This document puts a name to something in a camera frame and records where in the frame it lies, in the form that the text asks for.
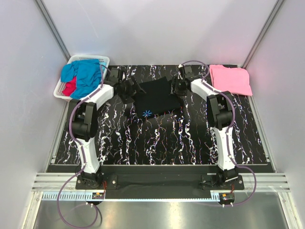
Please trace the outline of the black t-shirt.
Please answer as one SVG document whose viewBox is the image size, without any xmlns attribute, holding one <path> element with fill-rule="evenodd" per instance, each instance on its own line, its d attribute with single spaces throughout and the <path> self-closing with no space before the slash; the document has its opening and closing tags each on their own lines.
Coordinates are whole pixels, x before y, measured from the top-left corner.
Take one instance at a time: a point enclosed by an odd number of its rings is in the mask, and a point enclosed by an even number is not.
<svg viewBox="0 0 305 229">
<path fill-rule="evenodd" d="M 171 83 L 166 77 L 141 83 L 140 87 L 145 93 L 136 93 L 133 103 L 138 118 L 152 118 L 181 108 L 179 98 L 171 93 Z"/>
</svg>

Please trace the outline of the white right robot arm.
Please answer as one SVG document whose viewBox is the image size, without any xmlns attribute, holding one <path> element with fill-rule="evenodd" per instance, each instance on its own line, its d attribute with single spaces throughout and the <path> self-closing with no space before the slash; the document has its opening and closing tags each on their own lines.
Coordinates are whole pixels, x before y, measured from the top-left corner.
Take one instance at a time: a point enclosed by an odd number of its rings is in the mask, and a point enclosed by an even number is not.
<svg viewBox="0 0 305 229">
<path fill-rule="evenodd" d="M 191 91 L 206 101 L 207 121 L 215 133 L 218 150 L 217 173 L 212 185 L 227 189 L 238 178 L 233 156 L 235 111 L 232 95 L 229 91 L 215 89 L 202 77 L 196 76 L 190 65 L 180 64 L 178 69 L 179 75 L 172 78 L 172 93 L 185 96 Z"/>
</svg>

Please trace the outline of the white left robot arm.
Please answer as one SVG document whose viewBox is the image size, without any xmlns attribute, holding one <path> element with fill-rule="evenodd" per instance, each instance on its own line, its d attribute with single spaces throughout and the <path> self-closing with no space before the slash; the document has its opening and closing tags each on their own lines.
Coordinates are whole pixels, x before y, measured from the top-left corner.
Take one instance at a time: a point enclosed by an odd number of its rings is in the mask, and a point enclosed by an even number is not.
<svg viewBox="0 0 305 229">
<path fill-rule="evenodd" d="M 100 162 L 95 148 L 95 136 L 98 131 L 98 110 L 115 95 L 124 104 L 135 102 L 137 94 L 145 94 L 145 90 L 134 76 L 125 77 L 124 70 L 113 68 L 102 77 L 101 83 L 83 99 L 72 99 L 69 102 L 66 127 L 76 143 L 81 158 L 81 169 L 76 173 L 79 183 L 88 184 L 97 189 L 103 183 Z"/>
</svg>

